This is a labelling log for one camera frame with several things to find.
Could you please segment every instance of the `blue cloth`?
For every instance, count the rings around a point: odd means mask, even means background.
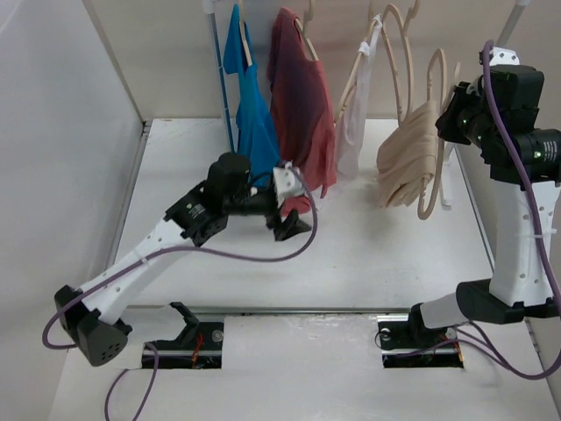
[[[238,74],[240,101],[236,116],[239,129],[237,152],[249,158],[252,175],[255,176],[273,171],[273,167],[281,160],[281,155],[271,113],[259,93],[257,62],[253,59],[249,32],[245,26],[245,38],[252,55],[252,65],[248,67],[239,33],[239,21],[239,7],[235,4],[224,49],[224,70],[228,75]],[[267,182],[268,177],[261,178],[256,185],[264,186]]]

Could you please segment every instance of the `beige towel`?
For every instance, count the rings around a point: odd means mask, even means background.
[[[437,104],[428,101],[401,122],[378,149],[378,183],[383,207],[410,206],[437,168]]]

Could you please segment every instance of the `metal pole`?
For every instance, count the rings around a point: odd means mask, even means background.
[[[516,24],[518,23],[518,19],[520,19],[520,16],[524,12],[524,9],[530,3],[530,1],[531,0],[516,0],[515,7],[510,12],[507,23],[502,28],[501,35],[499,35],[499,39],[497,39],[497,42],[495,43],[496,46],[504,47],[507,44],[510,35],[512,34]]]
[[[234,138],[231,131],[230,109],[228,108],[228,94],[226,92],[226,82],[224,80],[224,66],[220,55],[220,42],[218,41],[217,20],[214,12],[214,2],[217,0],[202,0],[202,7],[207,15],[209,24],[210,39],[212,41],[212,50],[217,68],[218,82],[220,85],[220,97],[222,99],[222,120],[228,137],[228,147],[231,152],[236,152],[234,147]]]

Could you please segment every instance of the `clothing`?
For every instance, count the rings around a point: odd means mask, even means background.
[[[337,176],[334,165],[335,127],[323,65],[306,57],[297,15],[280,9],[273,24],[267,77],[271,83],[271,115],[279,140],[280,156],[292,161],[310,190],[322,187],[321,198]],[[305,197],[291,197],[283,213],[309,210]]]
[[[411,205],[437,169],[437,104],[428,101],[407,117],[378,149],[378,183],[384,207]]]
[[[378,24],[374,27],[370,45],[363,41],[359,48],[364,57],[360,60],[357,69],[356,92],[336,126],[335,161],[337,171],[352,179],[359,175],[359,154],[365,136],[370,80],[372,79],[374,56],[376,55],[376,44],[382,26],[380,15],[377,15],[374,19],[378,21]]]
[[[248,67],[239,33],[239,20],[239,7],[235,4],[224,49],[224,70],[228,75],[238,74],[240,100],[236,116],[239,129],[237,152],[249,158],[252,163],[252,175],[256,176],[273,171],[281,156],[271,114],[259,93],[257,62],[253,59],[249,32],[245,26],[245,37],[253,63]],[[264,186],[267,181],[267,177],[261,178],[256,185]]]

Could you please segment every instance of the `red cloth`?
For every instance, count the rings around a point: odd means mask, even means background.
[[[306,57],[296,18],[294,12],[282,8],[273,24],[267,67],[273,94],[271,115],[280,157],[302,171],[310,190],[322,187],[323,198],[337,182],[333,111],[323,65]],[[292,209],[309,211],[308,199],[288,199],[283,213]]]

